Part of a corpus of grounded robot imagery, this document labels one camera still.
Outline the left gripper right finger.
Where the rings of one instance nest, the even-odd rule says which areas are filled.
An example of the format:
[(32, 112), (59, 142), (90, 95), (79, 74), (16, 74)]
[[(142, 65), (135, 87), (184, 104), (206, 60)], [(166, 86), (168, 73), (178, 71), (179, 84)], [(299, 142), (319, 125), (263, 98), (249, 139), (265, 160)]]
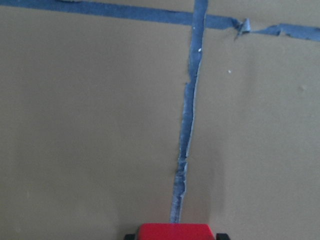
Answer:
[(216, 240), (229, 240), (229, 235), (227, 233), (217, 233)]

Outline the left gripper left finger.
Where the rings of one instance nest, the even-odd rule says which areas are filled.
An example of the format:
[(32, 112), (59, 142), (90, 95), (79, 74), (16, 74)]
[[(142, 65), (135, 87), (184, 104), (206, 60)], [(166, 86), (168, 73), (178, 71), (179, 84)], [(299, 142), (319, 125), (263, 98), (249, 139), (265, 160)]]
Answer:
[(124, 240), (136, 240), (136, 235), (134, 233), (126, 234)]

